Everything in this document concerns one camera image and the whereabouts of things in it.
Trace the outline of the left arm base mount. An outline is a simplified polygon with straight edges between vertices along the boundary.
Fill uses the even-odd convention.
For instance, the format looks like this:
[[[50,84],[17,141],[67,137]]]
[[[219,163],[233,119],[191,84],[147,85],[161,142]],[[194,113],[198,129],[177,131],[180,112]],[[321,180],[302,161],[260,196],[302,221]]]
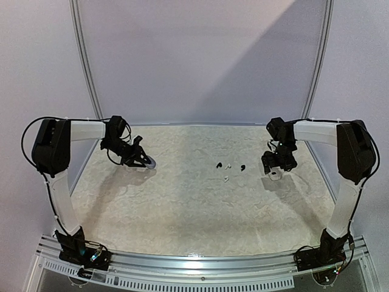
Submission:
[[[56,230],[55,236],[61,245],[60,260],[83,269],[108,271],[112,252],[101,243],[86,240],[82,227],[74,235],[64,235]]]

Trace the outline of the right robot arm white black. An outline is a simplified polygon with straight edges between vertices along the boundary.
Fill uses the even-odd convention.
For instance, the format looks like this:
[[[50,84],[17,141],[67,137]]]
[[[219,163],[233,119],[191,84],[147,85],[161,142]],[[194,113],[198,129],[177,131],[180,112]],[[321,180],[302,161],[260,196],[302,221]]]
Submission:
[[[373,138],[362,120],[285,121],[276,117],[268,122],[266,129],[272,138],[270,149],[261,157],[267,175],[276,169],[289,172],[296,168],[293,153],[298,141],[318,142],[337,149],[339,192],[331,219],[322,232],[320,247],[314,253],[319,265],[327,265],[348,240],[363,187],[379,166]]]

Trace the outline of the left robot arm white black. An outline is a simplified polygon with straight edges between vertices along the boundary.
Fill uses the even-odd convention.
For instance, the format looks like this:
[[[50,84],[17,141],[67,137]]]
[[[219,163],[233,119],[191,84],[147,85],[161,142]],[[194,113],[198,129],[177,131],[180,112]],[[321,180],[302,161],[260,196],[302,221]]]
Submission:
[[[141,136],[125,141],[123,132],[128,122],[121,116],[103,120],[66,119],[43,117],[33,148],[32,161],[42,174],[57,225],[56,236],[66,252],[77,264],[86,263],[91,255],[71,202],[67,169],[71,161],[71,143],[75,141],[100,141],[101,150],[120,158],[119,165],[154,169],[155,160],[140,145]]]

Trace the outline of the blue-grey earbud charging case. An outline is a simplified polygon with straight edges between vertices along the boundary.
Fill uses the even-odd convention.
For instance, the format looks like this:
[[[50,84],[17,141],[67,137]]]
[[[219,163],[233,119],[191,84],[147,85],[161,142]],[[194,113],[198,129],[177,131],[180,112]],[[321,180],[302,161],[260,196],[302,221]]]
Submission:
[[[143,162],[143,165],[148,169],[155,169],[156,168],[156,161],[152,157],[147,156],[147,158],[145,158],[145,160]]]

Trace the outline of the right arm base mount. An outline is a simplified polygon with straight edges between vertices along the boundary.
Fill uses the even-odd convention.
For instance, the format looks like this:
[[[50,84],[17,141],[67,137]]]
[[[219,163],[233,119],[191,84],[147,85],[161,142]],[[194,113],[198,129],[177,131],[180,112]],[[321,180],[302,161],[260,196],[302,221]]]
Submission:
[[[313,248],[308,245],[302,246],[296,250],[293,258],[298,271],[334,265],[334,268],[313,273],[316,281],[323,282],[325,277],[331,278],[332,276],[338,276],[347,269],[354,257],[354,248],[354,238],[350,231],[343,237],[333,238],[324,229],[318,248]]]

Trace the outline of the white earbud charging case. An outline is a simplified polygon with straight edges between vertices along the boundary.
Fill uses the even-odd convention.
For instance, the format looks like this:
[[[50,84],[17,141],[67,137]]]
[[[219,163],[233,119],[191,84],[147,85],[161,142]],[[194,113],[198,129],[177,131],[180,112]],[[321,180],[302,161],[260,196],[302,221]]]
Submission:
[[[271,171],[268,173],[268,177],[271,181],[279,181],[282,178],[282,174],[280,172]]]

